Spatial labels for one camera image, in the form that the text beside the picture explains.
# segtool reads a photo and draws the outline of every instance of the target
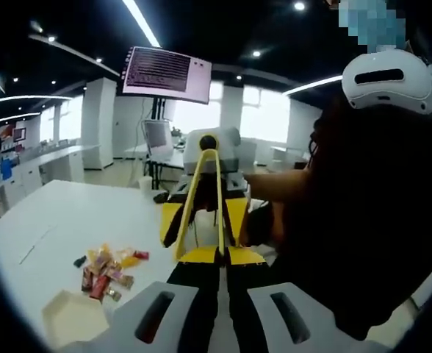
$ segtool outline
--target white cabinet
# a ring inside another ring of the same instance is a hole
[[[69,168],[71,170],[71,181],[84,182],[84,164],[81,152],[69,154]]]
[[[24,186],[22,185],[22,178],[12,176],[6,180],[4,187],[0,188],[1,202],[5,210],[14,207],[19,201],[26,196]]]
[[[26,195],[33,193],[43,185],[40,170],[37,166],[23,167],[21,169],[21,176]]]

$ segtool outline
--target monitor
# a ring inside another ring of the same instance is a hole
[[[144,133],[151,156],[162,159],[172,157],[173,143],[168,121],[144,120]]]
[[[121,73],[123,94],[209,103],[212,64],[171,51],[134,46]]]

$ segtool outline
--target white cup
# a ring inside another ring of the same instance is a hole
[[[150,176],[143,176],[139,179],[139,183],[141,191],[146,195],[150,195],[152,190],[152,178]]]

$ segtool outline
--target ceiling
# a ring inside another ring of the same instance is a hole
[[[213,63],[266,71],[300,85],[339,75],[350,60],[366,52],[356,38],[348,36],[346,29],[338,27],[337,11],[330,10],[324,0],[303,0],[306,9],[302,12],[294,9],[293,0],[135,2],[162,48]],[[417,9],[408,7],[407,30],[416,33]],[[28,35],[53,35],[57,38],[55,43],[93,59],[100,57],[104,65],[117,72],[123,67],[129,47],[149,46],[122,0],[42,1],[29,7],[26,17],[28,21],[36,21],[43,33],[29,28],[28,32],[18,35],[18,43],[4,53],[0,77],[5,82],[5,93],[0,91],[0,98],[58,93],[73,96],[83,92],[85,82],[103,76],[118,79],[95,63]],[[426,31],[422,33],[422,37],[428,37]],[[425,45],[417,46],[420,50],[425,47],[427,56],[432,57],[432,42],[421,41]],[[260,58],[252,56],[254,50],[262,53]],[[221,74],[219,78],[229,85],[270,85],[245,76],[238,82],[235,76]],[[287,90],[291,87],[282,84],[273,88]],[[295,98],[323,107],[339,88],[339,83],[334,83],[297,93]],[[48,106],[54,101],[2,102],[0,118],[39,111],[39,104]]]

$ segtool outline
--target white table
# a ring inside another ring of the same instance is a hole
[[[27,196],[0,219],[0,276],[20,314],[44,338],[42,308],[62,289],[80,293],[82,270],[73,261],[108,243],[151,253],[126,269],[131,290],[104,299],[107,315],[152,282],[166,282],[175,268],[173,250],[159,241],[160,205],[131,188],[53,181]]]
[[[21,163],[21,165],[34,165],[34,166],[40,166],[45,165],[47,163],[53,162],[55,160],[58,160],[63,157],[67,157],[69,154],[73,154],[76,152],[82,152],[82,151],[88,151],[89,149],[94,149],[99,147],[100,145],[94,145],[94,146],[72,146],[67,147],[65,149],[59,149],[57,151],[49,152],[47,154],[43,154],[39,157],[36,157],[32,160],[29,160],[28,162]]]

